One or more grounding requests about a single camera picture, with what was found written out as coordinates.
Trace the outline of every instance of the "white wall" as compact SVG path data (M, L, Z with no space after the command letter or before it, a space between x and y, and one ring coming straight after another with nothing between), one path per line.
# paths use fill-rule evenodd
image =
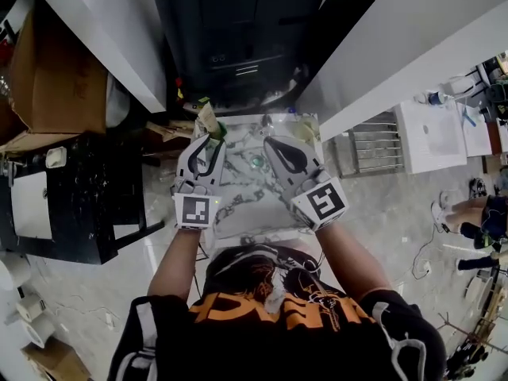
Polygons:
M148 110L165 110L164 37L154 0L46 1Z
M4 325L7 315L16 310L18 300L16 291L0 289L0 373L7 381L40 381L40 377L20 351L20 348L29 343L21 325Z
M376 0L298 107L317 111L321 135L334 137L507 49L507 2Z

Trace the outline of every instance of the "orange printed graphic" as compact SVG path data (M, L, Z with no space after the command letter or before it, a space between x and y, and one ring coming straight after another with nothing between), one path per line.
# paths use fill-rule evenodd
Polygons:
M273 285L271 284L271 274L273 273L273 267L270 264L254 264L252 265L253 274L264 274L263 281L254 290L254 294L258 294L262 298L266 298L273 291Z
M295 298L291 294L286 294L284 300L284 311L296 310L290 314L287 319L287 329L291 330L296 325L304 325L309 329L317 329L323 327L323 320L319 313L319 305L317 303L307 303L303 299Z
M365 311L359 306L356 304L355 306L355 311L356 311L356 314L358 315L358 318L364 318L364 319L368 319L369 321L371 321L371 323L375 323L375 320L368 316Z
M238 305L229 310L215 310L212 309L212 305L216 299L227 299L229 301L237 302ZM256 301L255 299L247 299L243 295L230 295L230 294L208 294L205 297L205 301L200 306L192 306L189 311L198 313L195 319L195 323L199 323L205 319L211 319L215 321L230 321L233 319L241 318L246 314L250 314L253 310L258 313L261 321L277 322L280 317L280 312L276 314L269 314L264 306Z
M341 308L346 315L346 319L348 319L348 322L354 322L354 323L361 323L360 318L358 317L358 314L354 310L351 300L348 300L349 298L338 298L339 303L341 304Z

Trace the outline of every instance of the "white basin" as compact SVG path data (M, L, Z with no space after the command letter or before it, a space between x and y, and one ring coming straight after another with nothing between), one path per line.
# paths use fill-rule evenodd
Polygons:
M413 100L395 107L406 171L434 171L467 161L455 102L428 106Z

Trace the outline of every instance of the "floor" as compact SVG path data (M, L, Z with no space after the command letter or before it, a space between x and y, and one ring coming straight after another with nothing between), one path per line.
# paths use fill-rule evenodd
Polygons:
M337 146L332 140L325 143L325 158L330 172L336 173ZM103 266L29 257L33 268L29 285L48 304L58 338L76 349L95 381L106 379L129 304L146 293L175 232L169 195L171 171L174 171L173 164L144 170L148 223L163 217L167 220L165 229L124 248L117 258ZM442 190L449 191L454 202L465 200L468 180L480 176L480 172L480 159L470 159L463 167L419 175L381 175L342 181L351 204L342 223L385 267L394 289L401 292L407 302L418 304L424 317L436 327L442 324L439 313L449 313L453 324L469 330L478 320L479 313L470 310L464 299L473 273L458 276L454 270L457 257L479 255L471 250L471 241L455 234L435 233L433 242L423 248L415 268L415 275L422 276L423 263L429 261L431 274L416 280L411 274L413 260L433 234L431 201ZM307 240L312 253L319 254L315 238ZM207 262L197 262L200 288ZM321 278L337 285L326 262ZM193 285L189 303L197 299L198 292ZM461 339L450 328L441 329L441 335L449 352Z

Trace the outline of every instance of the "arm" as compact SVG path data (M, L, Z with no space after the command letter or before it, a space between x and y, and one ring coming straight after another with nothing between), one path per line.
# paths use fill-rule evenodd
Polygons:
M337 281L351 298L360 302L372 291L391 289L379 262L338 222L318 230L316 237Z
M194 278L200 230L179 230L157 268L148 296L175 295L186 301Z

